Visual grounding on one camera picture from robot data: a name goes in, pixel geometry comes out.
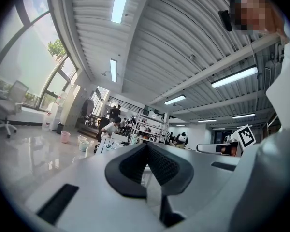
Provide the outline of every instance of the pink bucket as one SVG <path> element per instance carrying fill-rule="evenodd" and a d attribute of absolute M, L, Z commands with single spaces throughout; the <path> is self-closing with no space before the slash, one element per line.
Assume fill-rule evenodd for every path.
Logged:
<path fill-rule="evenodd" d="M 69 141 L 69 138 L 70 138 L 71 134 L 69 134 L 68 132 L 66 131 L 62 131 L 61 132 L 61 141 L 66 144 L 68 141 Z"/>

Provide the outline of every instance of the ceiling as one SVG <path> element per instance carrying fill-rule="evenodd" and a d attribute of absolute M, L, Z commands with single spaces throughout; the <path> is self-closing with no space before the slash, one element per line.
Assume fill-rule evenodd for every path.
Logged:
<path fill-rule="evenodd" d="M 114 0 L 65 1 L 72 4 L 73 22 L 67 21 L 75 24 L 76 47 L 97 85 L 188 122 L 219 118 L 211 127 L 261 126 L 273 114 L 263 73 L 279 38 L 227 32 L 218 11 L 227 10 L 229 0 L 127 0 L 121 24 L 111 22 Z M 211 82 L 254 64 L 249 41 L 259 80 L 253 75 L 212 88 Z M 111 58 L 118 61 L 117 84 Z M 164 105 L 180 94 L 187 98 Z M 232 119 L 255 111 L 255 117 Z"/>

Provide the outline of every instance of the glossy tile floor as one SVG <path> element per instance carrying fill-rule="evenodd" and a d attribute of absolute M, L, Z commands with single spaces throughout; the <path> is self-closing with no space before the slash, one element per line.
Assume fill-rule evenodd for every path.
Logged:
<path fill-rule="evenodd" d="M 58 172 L 94 155 L 93 150 L 79 150 L 76 130 L 69 131 L 70 142 L 63 144 L 60 135 L 44 131 L 41 126 L 17 128 L 10 139 L 6 138 L 5 129 L 0 129 L 0 179 L 10 194 L 22 203 Z"/>

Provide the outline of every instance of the ceiling light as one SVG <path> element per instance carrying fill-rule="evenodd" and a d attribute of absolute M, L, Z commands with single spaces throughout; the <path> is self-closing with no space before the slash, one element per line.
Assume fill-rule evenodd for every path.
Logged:
<path fill-rule="evenodd" d="M 246 114 L 246 115 L 240 115 L 240 116 L 233 116 L 233 118 L 246 118 L 246 117 L 253 117 L 256 115 L 255 113 L 253 114 Z"/>
<path fill-rule="evenodd" d="M 252 125 L 248 125 L 249 127 L 252 127 Z M 238 126 L 238 128 L 242 128 L 242 127 L 244 127 L 244 126 Z"/>
<path fill-rule="evenodd" d="M 256 74 L 256 73 L 258 73 L 258 67 L 256 65 L 253 65 L 249 68 L 243 69 L 240 72 L 234 73 L 232 75 L 228 75 L 220 80 L 214 81 L 211 83 L 211 85 L 213 88 L 217 88 L 219 86 L 237 81 L 239 79 L 248 77 L 248 76 Z"/>
<path fill-rule="evenodd" d="M 174 99 L 171 99 L 171 100 L 169 100 L 169 101 L 166 101 L 164 104 L 166 104 L 166 105 L 170 105 L 170 104 L 172 104 L 172 103 L 174 103 L 174 102 L 178 102 L 178 101 L 181 101 L 181 100 L 183 100 L 183 99 L 185 99 L 186 97 L 184 96 L 184 95 L 180 95 L 180 96 L 178 96 L 178 97 L 176 97 L 176 98 L 174 98 Z"/>
<path fill-rule="evenodd" d="M 112 21 L 121 23 L 122 14 L 124 12 L 125 4 L 127 0 L 114 0 Z"/>
<path fill-rule="evenodd" d="M 112 75 L 112 81 L 117 82 L 117 61 L 111 59 L 111 75 Z"/>
<path fill-rule="evenodd" d="M 199 123 L 204 123 L 204 122 L 214 122 L 217 121 L 215 119 L 208 119 L 208 120 L 198 120 Z"/>

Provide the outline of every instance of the white metal shelving rack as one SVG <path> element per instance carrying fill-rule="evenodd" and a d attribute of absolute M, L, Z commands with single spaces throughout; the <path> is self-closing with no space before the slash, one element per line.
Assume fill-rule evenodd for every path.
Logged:
<path fill-rule="evenodd" d="M 150 139 L 147 139 L 147 138 L 143 138 L 141 136 L 138 136 L 138 139 L 142 139 L 142 140 L 149 141 L 149 142 L 154 142 L 154 143 L 158 143 L 159 141 L 165 143 L 166 132 L 168 130 L 168 124 L 167 123 L 165 123 L 165 122 L 163 122 L 163 121 L 161 121 L 159 119 L 146 116 L 144 114 L 137 114 L 137 116 L 135 118 L 135 121 L 136 121 L 136 124 L 133 125 L 132 132 L 131 132 L 130 139 L 129 139 L 130 144 L 132 142 L 133 135 L 135 133 L 138 133 L 138 132 L 143 132 L 143 133 L 146 133 L 148 135 L 153 135 L 153 136 L 157 137 L 156 141 L 153 141 L 153 140 L 150 140 Z M 153 121 L 160 123 L 160 127 L 153 125 Z M 146 128 L 150 127 L 150 128 L 154 128 L 155 130 L 160 130 L 160 133 L 154 134 L 154 133 L 151 133 L 151 132 L 146 132 L 146 131 L 140 130 L 140 129 L 138 129 L 139 128 L 138 125 L 145 126 Z"/>

